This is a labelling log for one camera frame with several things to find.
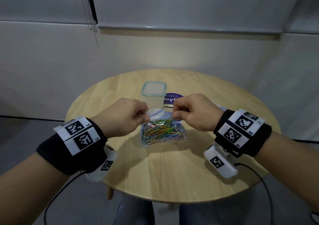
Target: plastic food container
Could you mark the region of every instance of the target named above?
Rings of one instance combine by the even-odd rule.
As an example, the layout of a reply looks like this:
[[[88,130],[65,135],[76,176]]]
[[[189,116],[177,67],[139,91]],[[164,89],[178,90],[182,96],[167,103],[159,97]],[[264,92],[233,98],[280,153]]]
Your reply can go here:
[[[146,102],[149,109],[163,108],[166,89],[165,82],[145,82],[141,90],[142,101]]]

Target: container lid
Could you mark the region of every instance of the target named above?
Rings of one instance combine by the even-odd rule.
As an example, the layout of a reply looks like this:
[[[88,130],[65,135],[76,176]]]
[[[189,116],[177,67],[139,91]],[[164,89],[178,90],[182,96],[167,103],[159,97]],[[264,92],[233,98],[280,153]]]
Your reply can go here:
[[[165,82],[145,82],[141,94],[143,96],[164,97],[166,88]]]

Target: right hand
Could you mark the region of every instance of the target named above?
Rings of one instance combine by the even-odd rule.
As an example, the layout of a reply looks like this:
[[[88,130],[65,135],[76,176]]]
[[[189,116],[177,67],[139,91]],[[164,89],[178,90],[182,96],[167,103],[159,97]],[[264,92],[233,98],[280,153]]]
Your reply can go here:
[[[199,131],[214,131],[223,113],[202,93],[175,99],[173,105],[173,118]]]

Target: round wooden table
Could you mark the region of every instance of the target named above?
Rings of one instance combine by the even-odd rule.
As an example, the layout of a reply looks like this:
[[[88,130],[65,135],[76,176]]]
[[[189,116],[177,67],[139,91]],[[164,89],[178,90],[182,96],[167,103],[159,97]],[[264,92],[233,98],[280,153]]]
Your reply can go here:
[[[265,118],[274,131],[280,127],[270,110],[257,98],[236,85],[207,74],[171,69],[141,70],[107,78],[83,92],[71,105],[66,121],[92,117],[119,98],[141,99],[147,81],[167,83],[167,92],[187,96],[203,93],[212,101],[231,110],[240,108]],[[144,148],[140,127],[125,137],[108,140],[118,152],[103,182],[136,197],[165,203],[196,203],[221,199],[244,191],[259,182],[245,167],[238,175],[224,179],[204,158],[205,149],[214,141],[213,132],[194,130],[183,122],[187,140],[154,144]],[[253,158],[243,155],[238,162],[252,167],[262,177],[267,171]]]

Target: white wall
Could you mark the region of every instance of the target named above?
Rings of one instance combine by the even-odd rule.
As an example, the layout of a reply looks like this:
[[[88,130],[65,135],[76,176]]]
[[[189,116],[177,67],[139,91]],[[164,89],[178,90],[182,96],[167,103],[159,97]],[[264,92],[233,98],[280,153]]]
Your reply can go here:
[[[149,68],[211,74],[252,92],[292,138],[319,140],[319,36],[104,30],[0,21],[0,114],[64,119],[110,76]]]

